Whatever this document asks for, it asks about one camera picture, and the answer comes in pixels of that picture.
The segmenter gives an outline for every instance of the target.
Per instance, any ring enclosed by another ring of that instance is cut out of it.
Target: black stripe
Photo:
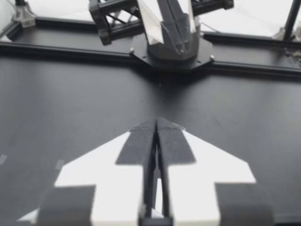
[[[38,226],[91,226],[95,186],[55,187],[40,208]]]
[[[164,167],[196,161],[180,126],[159,118],[157,130],[160,147],[159,154],[161,154]]]
[[[157,120],[158,133],[158,164],[162,178],[163,215],[170,217],[169,210],[169,182],[167,168],[172,164],[185,164],[195,162],[182,128],[166,119]]]
[[[258,184],[216,184],[220,226],[273,226],[267,193]]]
[[[134,128],[124,144],[117,165],[141,165],[143,166],[143,202],[146,205],[146,217],[151,216],[153,200],[153,181],[156,152],[155,139],[156,120],[146,121]]]

